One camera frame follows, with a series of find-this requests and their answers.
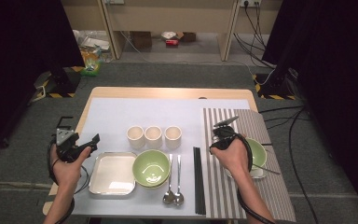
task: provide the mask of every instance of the green bowl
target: green bowl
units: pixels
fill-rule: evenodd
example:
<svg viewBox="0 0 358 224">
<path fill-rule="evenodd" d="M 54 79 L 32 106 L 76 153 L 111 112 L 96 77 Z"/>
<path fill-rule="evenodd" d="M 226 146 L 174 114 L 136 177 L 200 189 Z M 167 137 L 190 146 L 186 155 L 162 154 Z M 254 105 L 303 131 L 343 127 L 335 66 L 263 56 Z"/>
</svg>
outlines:
<svg viewBox="0 0 358 224">
<path fill-rule="evenodd" d="M 261 146 L 259 142 L 254 140 L 253 138 L 246 138 L 246 140 L 249 143 L 249 146 L 251 146 L 252 149 L 252 155 L 253 155 L 253 164 L 258 166 L 264 166 L 267 161 L 267 152 L 266 149 Z M 259 169 L 255 166 L 252 166 L 252 170 Z"/>
<path fill-rule="evenodd" d="M 139 154 L 132 166 L 135 181 L 147 188 L 161 186 L 170 175 L 170 161 L 167 155 L 155 149 Z"/>
</svg>

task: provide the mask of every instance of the chopsticks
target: chopsticks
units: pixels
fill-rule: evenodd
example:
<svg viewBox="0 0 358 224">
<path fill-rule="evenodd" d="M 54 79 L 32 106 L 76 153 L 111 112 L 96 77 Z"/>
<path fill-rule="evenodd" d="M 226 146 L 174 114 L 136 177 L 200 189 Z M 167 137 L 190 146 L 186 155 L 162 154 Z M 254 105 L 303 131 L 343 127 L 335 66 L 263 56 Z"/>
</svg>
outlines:
<svg viewBox="0 0 358 224">
<path fill-rule="evenodd" d="M 206 215 L 200 148 L 193 147 L 193 153 L 194 153 L 194 177 L 195 177 L 195 188 L 196 188 L 196 214 Z"/>
</svg>

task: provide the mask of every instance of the black curtain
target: black curtain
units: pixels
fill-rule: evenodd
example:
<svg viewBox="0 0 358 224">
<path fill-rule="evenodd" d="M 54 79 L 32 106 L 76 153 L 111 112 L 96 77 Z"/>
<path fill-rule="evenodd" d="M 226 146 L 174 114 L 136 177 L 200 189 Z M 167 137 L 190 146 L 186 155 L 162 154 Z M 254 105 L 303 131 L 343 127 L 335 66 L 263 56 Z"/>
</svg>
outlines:
<svg viewBox="0 0 358 224">
<path fill-rule="evenodd" d="M 53 69 L 83 66 L 60 0 L 0 1 L 0 140 Z"/>
<path fill-rule="evenodd" d="M 299 2 L 283 0 L 265 59 L 297 70 L 305 103 L 358 193 L 358 2 Z"/>
</svg>

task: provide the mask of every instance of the person's left hand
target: person's left hand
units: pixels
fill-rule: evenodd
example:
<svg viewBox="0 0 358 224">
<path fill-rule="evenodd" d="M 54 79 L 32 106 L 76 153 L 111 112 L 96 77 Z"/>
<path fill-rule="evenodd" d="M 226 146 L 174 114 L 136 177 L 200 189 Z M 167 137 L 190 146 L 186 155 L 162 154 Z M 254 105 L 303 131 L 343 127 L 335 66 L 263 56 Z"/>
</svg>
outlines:
<svg viewBox="0 0 358 224">
<path fill-rule="evenodd" d="M 83 161 L 89 156 L 91 147 L 86 147 L 76 161 L 67 163 L 61 161 L 57 155 L 57 147 L 54 144 L 51 148 L 51 165 L 53 166 L 54 175 L 60 187 L 73 187 L 77 185 L 80 178 L 80 169 Z"/>
</svg>

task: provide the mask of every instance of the rectangular tray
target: rectangular tray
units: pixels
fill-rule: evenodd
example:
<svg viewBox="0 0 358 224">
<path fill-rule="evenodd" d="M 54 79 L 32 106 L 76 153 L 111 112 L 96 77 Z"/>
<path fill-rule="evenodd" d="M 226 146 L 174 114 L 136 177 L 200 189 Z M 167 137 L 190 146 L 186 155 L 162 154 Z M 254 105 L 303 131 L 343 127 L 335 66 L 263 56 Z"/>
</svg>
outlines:
<svg viewBox="0 0 358 224">
<path fill-rule="evenodd" d="M 135 188 L 132 165 L 136 155 L 132 152 L 104 152 L 95 161 L 89 182 L 94 194 L 126 195 Z"/>
</svg>

